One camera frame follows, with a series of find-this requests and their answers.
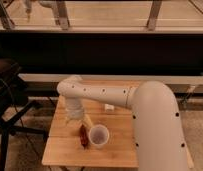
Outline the white ribbed gripper body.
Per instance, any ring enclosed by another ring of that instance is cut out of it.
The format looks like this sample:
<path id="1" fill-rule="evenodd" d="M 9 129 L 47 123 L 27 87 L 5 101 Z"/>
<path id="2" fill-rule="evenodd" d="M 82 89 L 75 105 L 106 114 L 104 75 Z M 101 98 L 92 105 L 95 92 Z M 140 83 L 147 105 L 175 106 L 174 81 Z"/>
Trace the white ribbed gripper body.
<path id="1" fill-rule="evenodd" d="M 79 98 L 66 98 L 65 111 L 68 120 L 80 120 L 84 117 L 84 108 Z"/>

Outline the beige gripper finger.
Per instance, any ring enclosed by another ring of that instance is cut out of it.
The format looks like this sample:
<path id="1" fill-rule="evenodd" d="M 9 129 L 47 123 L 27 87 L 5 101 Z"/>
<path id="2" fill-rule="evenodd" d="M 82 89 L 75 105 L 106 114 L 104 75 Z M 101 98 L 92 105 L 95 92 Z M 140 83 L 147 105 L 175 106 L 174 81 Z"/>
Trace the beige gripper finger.
<path id="1" fill-rule="evenodd" d="M 82 123 L 87 127 L 87 128 L 91 128 L 93 126 L 93 122 L 90 118 L 90 116 L 88 114 L 85 114 L 83 119 L 82 119 Z"/>
<path id="2" fill-rule="evenodd" d="M 70 122 L 70 118 L 65 117 L 65 124 L 68 124 Z"/>

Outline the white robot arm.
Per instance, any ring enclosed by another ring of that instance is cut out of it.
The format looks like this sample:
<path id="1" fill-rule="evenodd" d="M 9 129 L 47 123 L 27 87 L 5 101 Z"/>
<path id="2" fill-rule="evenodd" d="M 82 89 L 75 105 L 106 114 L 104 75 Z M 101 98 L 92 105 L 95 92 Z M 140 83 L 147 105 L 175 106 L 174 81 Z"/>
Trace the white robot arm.
<path id="1" fill-rule="evenodd" d="M 78 75 L 57 85 L 65 98 L 66 115 L 84 115 L 82 99 L 132 111 L 138 171 L 190 171 L 178 103 L 172 90 L 159 81 L 134 86 L 87 85 Z"/>

